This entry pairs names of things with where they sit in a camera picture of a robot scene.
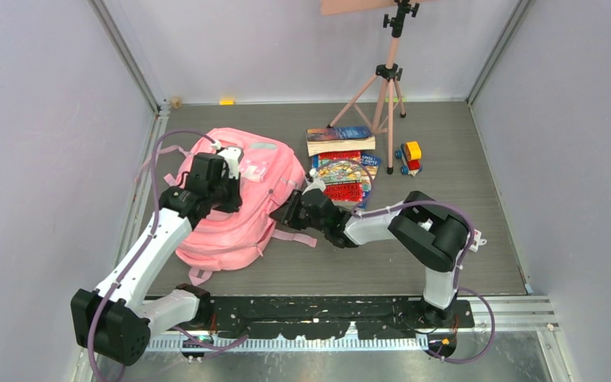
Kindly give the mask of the pink student backpack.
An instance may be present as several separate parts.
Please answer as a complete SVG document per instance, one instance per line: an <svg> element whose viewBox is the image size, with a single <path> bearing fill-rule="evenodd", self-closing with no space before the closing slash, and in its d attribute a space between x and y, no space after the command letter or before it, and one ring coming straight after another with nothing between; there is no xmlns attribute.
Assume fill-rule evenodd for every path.
<svg viewBox="0 0 611 382"><path fill-rule="evenodd" d="M278 230L275 220L270 218L270 213L293 190L302 187L306 177L294 152L283 142L229 127L213 129L185 152L178 175L165 177L169 187L182 186L193 156L211 153L215 145L243 150L239 161L243 203L234 213L212 210L174 250L173 254L189 265L189 279L194 286L209 280L216 271L236 271L249 266L262 256L272 238L310 247L317 243L311 236Z"/></svg>

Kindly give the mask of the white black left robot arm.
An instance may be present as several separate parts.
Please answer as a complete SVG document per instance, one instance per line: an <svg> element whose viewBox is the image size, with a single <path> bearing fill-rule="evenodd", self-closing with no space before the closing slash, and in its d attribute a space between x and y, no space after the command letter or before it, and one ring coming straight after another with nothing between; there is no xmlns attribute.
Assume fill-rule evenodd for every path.
<svg viewBox="0 0 611 382"><path fill-rule="evenodd" d="M213 149L193 156L182 186L162 192L147 228L119 265L94 290L80 289L72 297L76 341L90 354L131 366L153 336L182 323L203 329L211 322L211 295L198 286L181 284L165 297L144 298L177 246L212 210L236 212L241 206L243 151Z"/></svg>

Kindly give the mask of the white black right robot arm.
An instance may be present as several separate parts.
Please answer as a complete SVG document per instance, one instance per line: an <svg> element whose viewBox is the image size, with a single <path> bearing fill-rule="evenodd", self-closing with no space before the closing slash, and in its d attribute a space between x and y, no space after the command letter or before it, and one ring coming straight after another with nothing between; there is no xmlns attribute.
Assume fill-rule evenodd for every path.
<svg viewBox="0 0 611 382"><path fill-rule="evenodd" d="M320 189L295 190L270 218L295 230L315 229L338 248L398 241L426 268L420 308L424 322L437 327L454 315L462 262L477 242L477 230L462 211L420 191L382 209L353 212Z"/></svg>

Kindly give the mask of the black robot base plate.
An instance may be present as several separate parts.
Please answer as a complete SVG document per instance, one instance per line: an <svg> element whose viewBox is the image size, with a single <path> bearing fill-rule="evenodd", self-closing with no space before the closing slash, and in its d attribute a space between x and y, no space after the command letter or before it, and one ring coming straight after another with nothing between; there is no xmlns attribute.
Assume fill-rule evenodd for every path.
<svg viewBox="0 0 611 382"><path fill-rule="evenodd" d="M408 296L225 296L212 298L202 318L182 326L222 338L262 340L339 339L354 329L358 338L371 340L470 329L474 319L466 300L439 313L420 297Z"/></svg>

